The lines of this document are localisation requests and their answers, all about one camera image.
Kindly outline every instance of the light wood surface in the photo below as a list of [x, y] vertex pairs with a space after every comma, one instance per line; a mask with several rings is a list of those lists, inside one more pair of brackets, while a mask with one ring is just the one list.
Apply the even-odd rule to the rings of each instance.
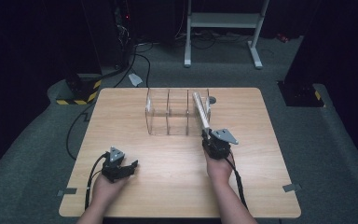
[[[227, 128], [240, 142], [232, 145], [244, 196], [254, 217], [299, 217], [300, 207], [256, 88], [209, 88], [210, 125]], [[126, 154], [122, 165], [139, 160], [135, 175], [110, 207], [108, 217], [219, 217], [206, 173], [201, 137], [149, 135], [145, 121], [147, 89], [103, 89], [92, 113], [60, 214], [80, 217], [90, 169], [111, 146]], [[103, 161], [96, 170], [102, 168]], [[230, 185], [238, 194], [235, 175]]]

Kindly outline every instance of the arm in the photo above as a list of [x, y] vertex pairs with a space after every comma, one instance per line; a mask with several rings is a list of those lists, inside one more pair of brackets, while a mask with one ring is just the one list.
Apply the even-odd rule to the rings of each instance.
[[228, 184], [232, 168], [225, 160], [211, 159], [205, 152], [208, 176], [211, 178], [216, 195], [222, 223], [257, 223], [249, 211], [243, 206], [240, 198]]
[[117, 198], [128, 179], [128, 177], [119, 179], [113, 184], [104, 175], [98, 175], [92, 189], [91, 203], [77, 224], [103, 223], [107, 208]]

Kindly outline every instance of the person's left hand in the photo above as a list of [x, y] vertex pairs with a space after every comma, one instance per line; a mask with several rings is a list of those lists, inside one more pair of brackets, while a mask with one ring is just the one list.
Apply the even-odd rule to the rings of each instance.
[[92, 200], [90, 205], [108, 207], [118, 196], [130, 177], [110, 182], [104, 175], [98, 175], [92, 188]]

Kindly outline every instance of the person's right hand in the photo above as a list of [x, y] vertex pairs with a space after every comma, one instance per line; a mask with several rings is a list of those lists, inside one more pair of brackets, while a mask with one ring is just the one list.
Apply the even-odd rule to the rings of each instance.
[[[230, 164], [224, 159], [215, 160], [209, 157], [208, 153], [205, 152], [205, 159], [207, 164], [208, 176], [211, 178], [214, 184], [228, 184], [229, 177], [232, 173]], [[232, 154], [230, 153], [227, 157], [231, 163], [233, 163]]]

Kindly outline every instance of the hand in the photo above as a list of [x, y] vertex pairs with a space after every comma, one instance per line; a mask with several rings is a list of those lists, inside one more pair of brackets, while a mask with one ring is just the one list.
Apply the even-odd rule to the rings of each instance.
[[104, 175], [98, 175], [92, 187], [91, 204], [107, 208], [118, 196], [130, 177], [110, 182]]
[[[208, 176], [211, 178], [214, 184], [228, 184], [229, 177], [232, 173], [230, 164], [224, 159], [215, 160], [209, 157], [208, 153], [204, 151]], [[231, 163], [233, 163], [232, 154], [230, 153], [227, 157]]]

